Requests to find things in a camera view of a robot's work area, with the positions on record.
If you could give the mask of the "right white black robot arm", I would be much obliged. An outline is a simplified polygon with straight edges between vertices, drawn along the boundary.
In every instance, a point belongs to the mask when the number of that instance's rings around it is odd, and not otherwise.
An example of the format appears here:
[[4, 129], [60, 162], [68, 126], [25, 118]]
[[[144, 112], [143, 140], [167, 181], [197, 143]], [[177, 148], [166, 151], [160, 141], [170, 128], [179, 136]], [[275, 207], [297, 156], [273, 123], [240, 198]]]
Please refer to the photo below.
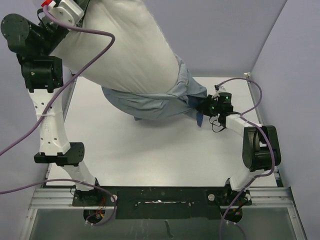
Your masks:
[[248, 189], [253, 179], [272, 173], [281, 163], [277, 129], [273, 125], [251, 122], [234, 111], [229, 92], [208, 95], [197, 110], [205, 116], [217, 118], [223, 129], [242, 137], [243, 167], [229, 178], [230, 187], [222, 192], [223, 200], [233, 205], [241, 198], [240, 191]]

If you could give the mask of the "white pillow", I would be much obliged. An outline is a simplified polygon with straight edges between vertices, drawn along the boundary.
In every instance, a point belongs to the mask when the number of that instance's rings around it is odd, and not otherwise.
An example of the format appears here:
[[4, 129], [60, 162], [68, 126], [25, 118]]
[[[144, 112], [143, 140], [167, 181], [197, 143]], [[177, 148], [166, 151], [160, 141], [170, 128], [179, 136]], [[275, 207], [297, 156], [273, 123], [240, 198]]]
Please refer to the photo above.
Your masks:
[[178, 60], [156, 20], [141, 0], [92, 0], [85, 29], [107, 36], [71, 31], [52, 52], [63, 64], [102, 87], [135, 94], [163, 94], [178, 81]]

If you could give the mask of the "blue pillowcase with fish print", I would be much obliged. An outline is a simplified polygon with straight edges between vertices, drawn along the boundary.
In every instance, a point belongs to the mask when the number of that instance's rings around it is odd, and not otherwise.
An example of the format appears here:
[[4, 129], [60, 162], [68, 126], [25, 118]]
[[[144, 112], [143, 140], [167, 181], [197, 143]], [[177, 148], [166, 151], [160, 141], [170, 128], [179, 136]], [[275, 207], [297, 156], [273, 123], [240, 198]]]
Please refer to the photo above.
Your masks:
[[135, 120], [163, 120], [186, 115], [202, 126], [204, 115], [197, 107], [207, 98], [207, 88], [191, 75], [186, 63], [175, 56], [179, 66], [177, 83], [166, 93], [140, 94], [103, 87], [104, 97], [118, 110]]

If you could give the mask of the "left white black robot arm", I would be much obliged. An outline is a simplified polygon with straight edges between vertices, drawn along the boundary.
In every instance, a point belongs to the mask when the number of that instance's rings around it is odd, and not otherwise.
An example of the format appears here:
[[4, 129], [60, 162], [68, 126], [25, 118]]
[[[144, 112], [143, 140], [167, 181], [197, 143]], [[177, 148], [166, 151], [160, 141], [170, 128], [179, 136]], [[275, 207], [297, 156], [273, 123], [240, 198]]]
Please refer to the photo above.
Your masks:
[[34, 161], [62, 167], [77, 181], [75, 198], [92, 206], [99, 204], [103, 194], [85, 165], [85, 146], [69, 142], [66, 135], [60, 95], [64, 86], [62, 60], [50, 55], [69, 31], [47, 17], [36, 25], [16, 13], [5, 16], [0, 29], [8, 48], [16, 53], [38, 120], [40, 148]]

